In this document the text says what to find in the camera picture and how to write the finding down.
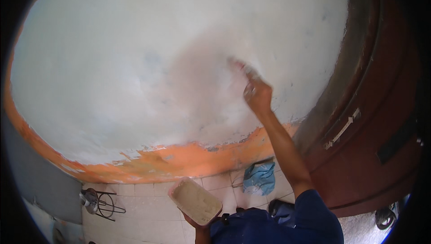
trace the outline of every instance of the white wall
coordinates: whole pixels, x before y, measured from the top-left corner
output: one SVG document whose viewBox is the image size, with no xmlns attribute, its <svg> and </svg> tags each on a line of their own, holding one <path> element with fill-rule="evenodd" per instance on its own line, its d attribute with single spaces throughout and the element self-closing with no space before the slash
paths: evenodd
<svg viewBox="0 0 431 244">
<path fill-rule="evenodd" d="M 38 0 L 15 48 L 13 99 L 66 159 L 238 142 L 259 123 L 251 62 L 274 87 L 283 123 L 304 118 L 334 70 L 347 0 Z"/>
</svg>

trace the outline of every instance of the metal stool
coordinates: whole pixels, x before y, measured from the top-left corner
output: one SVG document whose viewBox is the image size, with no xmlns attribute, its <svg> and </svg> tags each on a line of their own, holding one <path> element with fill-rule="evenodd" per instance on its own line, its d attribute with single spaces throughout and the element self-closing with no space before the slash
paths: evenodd
<svg viewBox="0 0 431 244">
<path fill-rule="evenodd" d="M 111 204 L 100 199 L 104 194 L 106 194 L 110 198 Z M 116 195 L 116 193 L 100 192 L 94 190 L 93 188 L 88 188 L 87 190 L 81 190 L 79 197 L 81 199 L 81 205 L 85 206 L 85 209 L 88 211 L 89 214 L 96 214 L 100 217 L 115 222 L 115 220 L 111 218 L 114 212 L 126 213 L 126 210 L 121 207 L 116 207 L 114 205 L 114 200 L 112 200 L 111 194 Z M 112 209 L 101 209 L 100 206 L 111 206 Z M 106 216 L 105 214 L 103 214 L 102 210 L 110 212 L 110 215 Z"/>
</svg>

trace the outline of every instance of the blue cloth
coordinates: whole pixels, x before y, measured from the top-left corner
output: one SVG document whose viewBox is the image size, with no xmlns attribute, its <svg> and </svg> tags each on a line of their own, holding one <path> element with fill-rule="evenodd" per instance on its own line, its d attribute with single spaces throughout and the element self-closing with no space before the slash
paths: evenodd
<svg viewBox="0 0 431 244">
<path fill-rule="evenodd" d="M 274 162 L 252 165 L 244 172 L 243 192 L 245 194 L 267 195 L 275 187 Z"/>
<path fill-rule="evenodd" d="M 301 193 L 295 202 L 295 228 L 279 225 L 266 210 L 251 209 L 228 217 L 229 225 L 211 225 L 214 244 L 331 243 L 342 244 L 337 217 L 316 190 Z"/>
</svg>

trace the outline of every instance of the tiled floor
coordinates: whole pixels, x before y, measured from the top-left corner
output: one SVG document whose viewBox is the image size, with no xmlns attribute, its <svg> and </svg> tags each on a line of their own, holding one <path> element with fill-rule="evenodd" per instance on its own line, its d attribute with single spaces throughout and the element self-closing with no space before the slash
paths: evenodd
<svg viewBox="0 0 431 244">
<path fill-rule="evenodd" d="M 268 196 L 242 193 L 244 170 L 195 179 L 210 193 L 223 201 L 222 213 L 235 213 L 236 207 L 267 209 L 274 198 L 294 203 L 293 190 L 276 163 L 275 189 Z M 92 184 L 97 191 L 115 192 L 115 205 L 126 209 L 125 214 L 115 213 L 115 222 L 82 209 L 85 241 L 97 244 L 192 244 L 195 231 L 168 197 L 174 182 L 155 184 Z"/>
</svg>

